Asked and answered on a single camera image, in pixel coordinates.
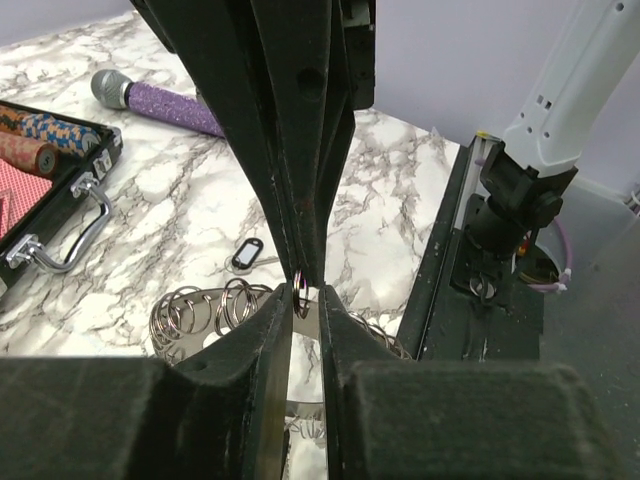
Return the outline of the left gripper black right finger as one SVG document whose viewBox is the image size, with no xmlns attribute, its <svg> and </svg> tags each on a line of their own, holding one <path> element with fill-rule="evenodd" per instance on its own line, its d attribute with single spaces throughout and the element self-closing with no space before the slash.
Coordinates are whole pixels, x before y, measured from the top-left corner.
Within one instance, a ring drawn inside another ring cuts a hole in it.
<svg viewBox="0 0 640 480">
<path fill-rule="evenodd" d="M 582 379 L 538 362 L 403 360 L 318 297 L 332 479 L 619 479 Z"/>
</svg>

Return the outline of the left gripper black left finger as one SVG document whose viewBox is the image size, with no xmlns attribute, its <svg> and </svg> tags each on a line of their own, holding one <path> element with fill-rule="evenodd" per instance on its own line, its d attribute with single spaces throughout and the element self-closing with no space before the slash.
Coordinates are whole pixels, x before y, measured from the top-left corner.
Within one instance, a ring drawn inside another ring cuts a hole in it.
<svg viewBox="0 0 640 480">
<path fill-rule="evenodd" d="M 1 362 L 5 479 L 277 479 L 292 288 L 176 366 L 147 357 Z"/>
</svg>

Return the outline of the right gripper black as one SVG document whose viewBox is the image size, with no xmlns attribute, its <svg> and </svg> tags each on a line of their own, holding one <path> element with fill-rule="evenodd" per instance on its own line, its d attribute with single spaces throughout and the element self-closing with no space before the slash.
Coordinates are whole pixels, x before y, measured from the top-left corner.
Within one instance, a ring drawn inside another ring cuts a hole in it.
<svg viewBox="0 0 640 480">
<path fill-rule="evenodd" d="M 368 109 L 375 98 L 376 2 L 134 6 L 216 118 L 263 208 L 286 279 L 299 272 L 321 286 L 353 104 Z"/>
</svg>

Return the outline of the silver disc keyring holder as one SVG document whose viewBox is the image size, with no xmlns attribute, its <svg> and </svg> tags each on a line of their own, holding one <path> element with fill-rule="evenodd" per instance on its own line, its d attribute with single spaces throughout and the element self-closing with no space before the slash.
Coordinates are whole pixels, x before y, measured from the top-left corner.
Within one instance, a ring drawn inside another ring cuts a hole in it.
<svg viewBox="0 0 640 480">
<path fill-rule="evenodd" d="M 184 286 L 164 294 L 152 307 L 148 323 L 155 355 L 170 365 L 195 355 L 257 313 L 272 291 L 266 285 L 250 284 L 236 277 L 220 288 Z M 294 313 L 293 332 L 317 341 L 317 307 L 312 300 L 305 301 L 309 313 L 304 319 Z M 353 311 L 348 314 L 394 355 L 412 359 L 400 341 L 379 325 Z M 324 413 L 322 402 L 287 400 L 285 427 L 304 439 L 321 443 L 326 436 Z"/>
</svg>

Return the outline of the key with black tag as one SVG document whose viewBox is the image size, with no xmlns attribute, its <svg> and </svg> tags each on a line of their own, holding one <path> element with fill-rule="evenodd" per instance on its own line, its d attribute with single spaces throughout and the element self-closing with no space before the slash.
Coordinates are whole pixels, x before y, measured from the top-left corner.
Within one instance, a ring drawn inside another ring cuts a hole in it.
<svg viewBox="0 0 640 480">
<path fill-rule="evenodd" d="M 256 267 L 279 262 L 277 256 L 262 257 L 264 242 L 256 237 L 245 239 L 235 252 L 226 258 L 225 269 L 236 275 L 251 273 Z"/>
</svg>

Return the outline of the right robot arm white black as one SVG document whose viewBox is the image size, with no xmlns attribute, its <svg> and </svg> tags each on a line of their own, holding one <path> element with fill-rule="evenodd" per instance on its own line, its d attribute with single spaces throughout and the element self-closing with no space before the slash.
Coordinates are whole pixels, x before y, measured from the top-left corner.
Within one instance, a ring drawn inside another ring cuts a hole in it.
<svg viewBox="0 0 640 480">
<path fill-rule="evenodd" d="M 138 1 L 177 55 L 252 185 L 288 280 L 325 281 L 328 218 L 372 106 L 372 1 Z M 639 52 L 635 1 L 586 1 L 486 161 L 474 243 L 504 258 L 547 226 L 591 127 Z"/>
</svg>

